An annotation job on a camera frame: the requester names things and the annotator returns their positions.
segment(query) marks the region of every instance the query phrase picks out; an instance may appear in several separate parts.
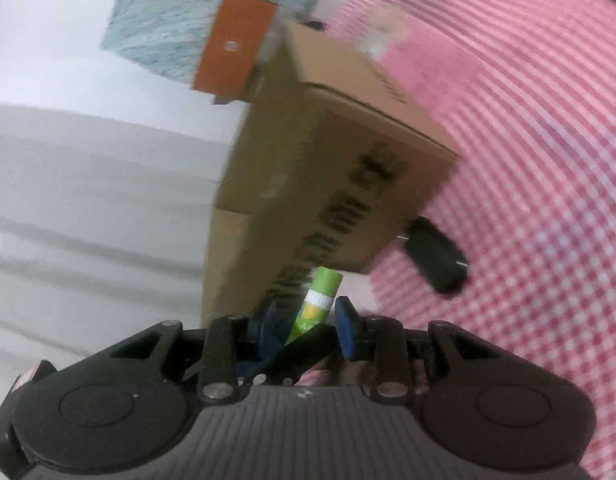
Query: red checkered fabric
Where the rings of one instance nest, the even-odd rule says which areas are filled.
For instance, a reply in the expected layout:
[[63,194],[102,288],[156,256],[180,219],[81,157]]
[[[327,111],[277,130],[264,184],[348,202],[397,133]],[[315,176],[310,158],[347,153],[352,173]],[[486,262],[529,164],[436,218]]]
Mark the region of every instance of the red checkered fabric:
[[[330,33],[356,41],[377,1],[347,0]],[[409,328],[450,320],[583,388],[598,428],[582,465],[604,478],[616,471],[616,3],[383,1],[411,16],[416,44],[381,62],[464,156],[424,214],[466,253],[470,281],[439,297],[395,242],[371,273],[381,311]],[[461,86],[449,97],[448,78]]]

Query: green tube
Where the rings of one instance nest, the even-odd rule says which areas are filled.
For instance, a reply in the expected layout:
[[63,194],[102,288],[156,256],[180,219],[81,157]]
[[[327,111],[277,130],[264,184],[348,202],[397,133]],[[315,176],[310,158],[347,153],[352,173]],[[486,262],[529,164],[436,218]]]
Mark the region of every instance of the green tube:
[[335,270],[326,267],[317,269],[310,290],[303,300],[301,310],[294,320],[288,341],[285,342],[287,345],[305,334],[313,326],[326,320],[342,279],[343,276]]

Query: black object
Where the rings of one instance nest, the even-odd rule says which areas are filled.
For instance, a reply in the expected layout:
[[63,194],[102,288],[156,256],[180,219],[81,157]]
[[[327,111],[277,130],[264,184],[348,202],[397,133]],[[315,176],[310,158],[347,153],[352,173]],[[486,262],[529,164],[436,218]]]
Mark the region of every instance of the black object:
[[312,30],[316,30],[318,32],[323,32],[326,30],[326,24],[320,22],[319,20],[310,20],[309,22],[303,23],[306,27],[311,28]]
[[[208,330],[164,321],[65,370],[40,366],[0,407],[0,470],[22,480],[589,480],[576,462],[594,410],[572,384],[448,323],[404,330],[359,316],[347,298],[335,313],[336,329],[317,325],[263,361],[248,318],[228,316]],[[339,351],[374,361],[369,398],[357,386],[279,385]],[[415,359],[431,384],[423,396]]]
[[440,294],[459,292],[468,279],[465,255],[423,216],[409,225],[405,249],[421,275]]
[[[377,385],[387,382],[389,400],[407,399],[407,360],[424,360],[431,387],[422,399],[422,423],[457,456],[492,469],[528,472],[581,460],[596,414],[574,384],[446,321],[431,322],[427,332],[398,331],[395,319],[361,318],[345,296],[337,298],[335,316],[344,356],[374,355],[373,398],[381,398]],[[395,388],[401,396],[394,395]]]

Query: white wall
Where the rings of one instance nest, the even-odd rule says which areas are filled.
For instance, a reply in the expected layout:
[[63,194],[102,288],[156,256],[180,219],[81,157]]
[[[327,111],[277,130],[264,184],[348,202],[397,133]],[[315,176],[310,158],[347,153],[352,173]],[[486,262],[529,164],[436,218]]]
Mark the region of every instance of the white wall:
[[199,320],[246,109],[98,50],[114,0],[0,0],[0,402],[162,319]]
[[0,0],[0,102],[57,108],[230,142],[242,103],[99,50],[115,0]]

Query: box flap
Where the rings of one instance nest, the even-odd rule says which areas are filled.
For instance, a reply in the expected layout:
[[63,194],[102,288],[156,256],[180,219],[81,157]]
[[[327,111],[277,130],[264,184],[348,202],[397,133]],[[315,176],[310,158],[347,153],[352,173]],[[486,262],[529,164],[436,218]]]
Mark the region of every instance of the box flap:
[[297,23],[288,22],[286,34],[297,76],[304,84],[343,94],[457,151],[443,127],[374,59],[350,44]]

